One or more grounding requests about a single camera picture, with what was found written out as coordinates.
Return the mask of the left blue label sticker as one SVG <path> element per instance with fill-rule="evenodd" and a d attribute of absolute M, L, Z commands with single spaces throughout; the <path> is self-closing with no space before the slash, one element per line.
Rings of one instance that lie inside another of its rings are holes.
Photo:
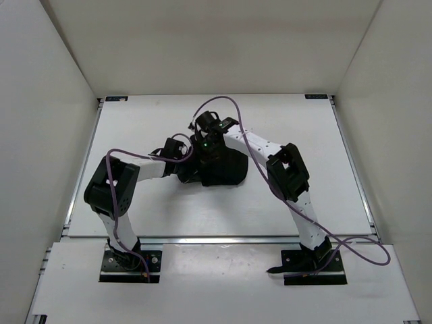
<path fill-rule="evenodd" d="M 107 96 L 105 102 L 125 102 L 128 100 L 128 96 Z"/>

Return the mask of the black pleated skirt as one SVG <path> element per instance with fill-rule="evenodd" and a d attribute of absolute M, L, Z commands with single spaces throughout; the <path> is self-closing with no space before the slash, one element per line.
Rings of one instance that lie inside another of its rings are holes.
<path fill-rule="evenodd" d="M 196 181 L 202 186 L 237 186 L 248 173 L 248 157 L 237 150 L 226 148 L 220 163 L 201 165 L 196 152 L 191 157 L 196 164 Z"/>

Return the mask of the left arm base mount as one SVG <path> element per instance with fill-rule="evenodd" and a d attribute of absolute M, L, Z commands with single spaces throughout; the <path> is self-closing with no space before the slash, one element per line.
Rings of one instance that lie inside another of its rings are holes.
<path fill-rule="evenodd" d="M 146 261 L 148 271 L 146 271 L 145 266 L 139 258 L 133 256 L 132 263 L 122 261 L 106 245 L 99 272 L 99 282 L 158 284 L 160 281 L 163 251 L 141 250 L 140 253 Z"/>

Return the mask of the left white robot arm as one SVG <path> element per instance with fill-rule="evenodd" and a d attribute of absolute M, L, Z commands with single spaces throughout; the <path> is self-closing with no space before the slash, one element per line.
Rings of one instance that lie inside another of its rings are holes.
<path fill-rule="evenodd" d="M 112 149 L 99 163 L 84 191 L 84 202 L 103 222 L 109 248 L 126 270 L 140 267 L 150 275 L 148 262 L 141 254 L 140 240 L 128 216 L 137 183 L 169 176 L 178 164 L 191 157 L 192 151 L 179 158 L 168 158 Z"/>

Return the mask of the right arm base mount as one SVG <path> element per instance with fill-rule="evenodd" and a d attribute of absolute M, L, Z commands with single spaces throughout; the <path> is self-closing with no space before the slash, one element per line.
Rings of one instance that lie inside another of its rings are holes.
<path fill-rule="evenodd" d="M 301 250 L 282 250 L 281 265 L 268 269 L 267 273 L 283 275 L 285 286 L 339 286 L 348 283 L 338 250 L 332 250 L 318 265 Z"/>

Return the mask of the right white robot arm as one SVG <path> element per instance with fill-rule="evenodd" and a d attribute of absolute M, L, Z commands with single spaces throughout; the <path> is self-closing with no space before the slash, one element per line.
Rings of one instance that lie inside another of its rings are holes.
<path fill-rule="evenodd" d="M 299 233 L 302 259 L 296 265 L 272 267 L 268 273 L 301 276 L 316 273 L 328 264 L 332 249 L 329 234 L 318 224 L 309 194 L 309 172 L 296 145 L 265 140 L 245 130 L 240 121 L 231 117 L 220 120 L 210 111 L 191 122 L 189 128 L 206 154 L 233 149 L 250 157 L 259 171 L 264 167 L 263 177 L 270 190 L 290 209 Z"/>

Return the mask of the blue label sticker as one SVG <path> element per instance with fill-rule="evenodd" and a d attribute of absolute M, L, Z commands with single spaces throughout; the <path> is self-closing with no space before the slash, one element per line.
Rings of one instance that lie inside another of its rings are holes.
<path fill-rule="evenodd" d="M 327 100 L 328 96 L 326 94 L 305 94 L 306 100 Z"/>
<path fill-rule="evenodd" d="M 128 96 L 107 96 L 105 102 L 125 102 L 128 100 Z"/>

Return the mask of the right blue label sticker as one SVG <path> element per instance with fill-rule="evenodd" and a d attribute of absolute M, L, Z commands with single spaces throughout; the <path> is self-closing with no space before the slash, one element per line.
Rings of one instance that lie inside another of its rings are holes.
<path fill-rule="evenodd" d="M 327 100 L 328 96 L 326 94 L 305 94 L 306 100 Z"/>

